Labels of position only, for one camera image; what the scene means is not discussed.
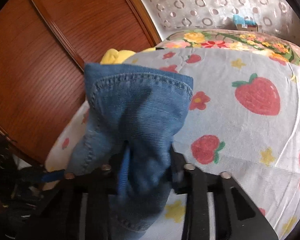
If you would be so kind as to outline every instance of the yellow flower print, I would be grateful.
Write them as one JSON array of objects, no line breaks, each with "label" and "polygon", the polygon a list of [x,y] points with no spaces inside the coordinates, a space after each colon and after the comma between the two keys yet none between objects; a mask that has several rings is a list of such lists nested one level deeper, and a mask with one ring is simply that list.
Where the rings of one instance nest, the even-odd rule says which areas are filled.
[{"label": "yellow flower print", "polygon": [[294,82],[294,83],[297,83],[297,82],[298,82],[298,78],[296,77],[295,74],[292,75],[291,81]]},{"label": "yellow flower print", "polygon": [[287,233],[290,233],[293,225],[297,222],[297,218],[292,216],[287,223],[282,226],[281,236],[284,236]]},{"label": "yellow flower print", "polygon": [[247,36],[248,36],[249,38],[253,38],[253,39],[256,39],[256,38],[257,38],[257,36],[254,35],[254,34],[248,34]]},{"label": "yellow flower print", "polygon": [[266,41],[264,41],[264,42],[262,43],[262,45],[264,45],[264,46],[266,46],[266,47],[271,46],[271,44],[270,44],[269,42],[266,42]]},{"label": "yellow flower print", "polygon": [[261,151],[260,162],[269,166],[272,162],[275,161],[275,157],[272,156],[272,149],[268,147],[265,151]]},{"label": "yellow flower print", "polygon": [[276,43],[276,45],[277,45],[279,48],[284,48],[284,45],[281,44],[281,43]]},{"label": "yellow flower print", "polygon": [[202,43],[206,41],[202,33],[186,33],[183,37],[189,42]]},{"label": "yellow flower print", "polygon": [[180,223],[186,212],[186,207],[182,205],[181,200],[176,200],[173,204],[166,205],[165,209],[167,210],[164,215],[165,218],[173,219],[175,223]]},{"label": "yellow flower print", "polygon": [[230,49],[234,50],[249,50],[247,46],[243,46],[241,42],[234,42],[229,44]]},{"label": "yellow flower print", "polygon": [[259,55],[264,55],[270,57],[274,52],[269,49],[264,49],[264,50],[255,50],[252,53],[259,54]]},{"label": "yellow flower print", "polygon": [[201,44],[196,44],[195,43],[195,44],[192,45],[192,47],[194,47],[194,48],[201,48]]},{"label": "yellow flower print", "polygon": [[250,45],[256,45],[256,43],[254,41],[247,41],[247,43]]},{"label": "yellow flower print", "polygon": [[243,63],[240,58],[238,58],[238,59],[236,59],[234,61],[231,61],[231,66],[232,67],[236,67],[238,69],[241,69],[243,66],[246,66],[246,64]]},{"label": "yellow flower print", "polygon": [[280,55],[280,54],[273,53],[273,54],[271,55],[271,57],[277,58],[277,59],[282,60],[282,61],[284,61],[284,62],[289,62],[289,60],[287,60],[285,57],[283,57],[283,56]]}]

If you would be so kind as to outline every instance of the wood grain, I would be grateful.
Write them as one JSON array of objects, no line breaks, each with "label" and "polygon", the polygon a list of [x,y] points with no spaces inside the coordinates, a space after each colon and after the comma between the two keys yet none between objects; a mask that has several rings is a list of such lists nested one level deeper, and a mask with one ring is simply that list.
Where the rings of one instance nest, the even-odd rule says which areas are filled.
[{"label": "wood grain", "polygon": [[140,26],[144,30],[152,47],[158,45],[162,40],[154,26],[154,23],[148,14],[141,0],[126,0],[133,11]]},{"label": "wood grain", "polygon": [[74,60],[78,67],[82,70],[84,69],[84,61],[80,55],[75,51],[70,42],[64,36],[62,31],[58,28],[54,20],[51,18],[50,14],[47,12],[46,8],[42,5],[40,0],[31,0],[33,6],[40,14],[41,18],[46,23],[47,27],[52,31],[54,36],[58,39],[61,46],[66,50],[68,55]]},{"label": "wood grain", "polygon": [[151,47],[125,0],[40,0],[85,62],[98,62],[110,48]]},{"label": "wood grain", "polygon": [[29,0],[0,11],[0,127],[43,163],[84,101],[83,76]]}]

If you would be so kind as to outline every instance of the yellow star print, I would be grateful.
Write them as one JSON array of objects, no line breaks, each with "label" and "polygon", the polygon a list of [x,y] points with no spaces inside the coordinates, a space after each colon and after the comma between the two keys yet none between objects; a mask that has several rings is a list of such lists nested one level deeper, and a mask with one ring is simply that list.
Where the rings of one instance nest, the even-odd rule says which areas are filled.
[{"label": "yellow star print", "polygon": [[243,66],[246,66],[246,64],[243,63],[240,58],[238,58],[238,59],[236,59],[234,61],[231,61],[231,66],[232,67],[236,67],[238,69],[241,69]]},{"label": "yellow star print", "polygon": [[261,160],[260,162],[269,166],[270,163],[274,162],[275,157],[272,156],[272,149],[268,147],[265,151],[261,151]]},{"label": "yellow star print", "polygon": [[297,222],[297,218],[295,216],[292,216],[289,219],[289,221],[282,226],[281,235],[284,236],[285,234],[289,233],[296,222]]},{"label": "yellow star print", "polygon": [[298,78],[295,76],[295,74],[292,75],[291,81],[292,81],[292,82],[295,82],[295,83],[298,82]]},{"label": "yellow star print", "polygon": [[181,200],[176,200],[173,204],[166,205],[165,209],[167,210],[166,214],[164,215],[165,218],[172,218],[175,223],[180,223],[186,212],[186,208],[184,205],[182,205]]}]

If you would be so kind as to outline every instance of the floral blanket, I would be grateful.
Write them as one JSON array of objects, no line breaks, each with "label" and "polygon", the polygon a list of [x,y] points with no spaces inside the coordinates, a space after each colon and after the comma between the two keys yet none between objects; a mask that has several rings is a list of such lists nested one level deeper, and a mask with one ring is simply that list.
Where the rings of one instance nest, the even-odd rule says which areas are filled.
[{"label": "floral blanket", "polygon": [[249,51],[261,54],[286,65],[288,62],[300,66],[300,47],[258,32],[227,30],[187,30],[170,35],[157,47],[177,48],[222,48]]}]

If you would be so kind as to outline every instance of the white bedsheet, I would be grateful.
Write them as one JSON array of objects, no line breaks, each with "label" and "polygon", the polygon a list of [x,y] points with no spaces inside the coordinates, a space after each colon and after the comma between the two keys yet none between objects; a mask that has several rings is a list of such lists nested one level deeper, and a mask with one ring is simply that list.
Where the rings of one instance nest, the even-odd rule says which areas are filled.
[{"label": "white bedsheet", "polygon": [[[300,67],[205,48],[142,52],[126,63],[194,78],[194,97],[174,137],[175,150],[205,172],[231,172],[284,239],[300,219]],[[85,102],[58,138],[45,163],[48,171],[66,168],[84,135],[88,109]],[[142,239],[180,239],[184,211],[185,196],[171,194]]]}]

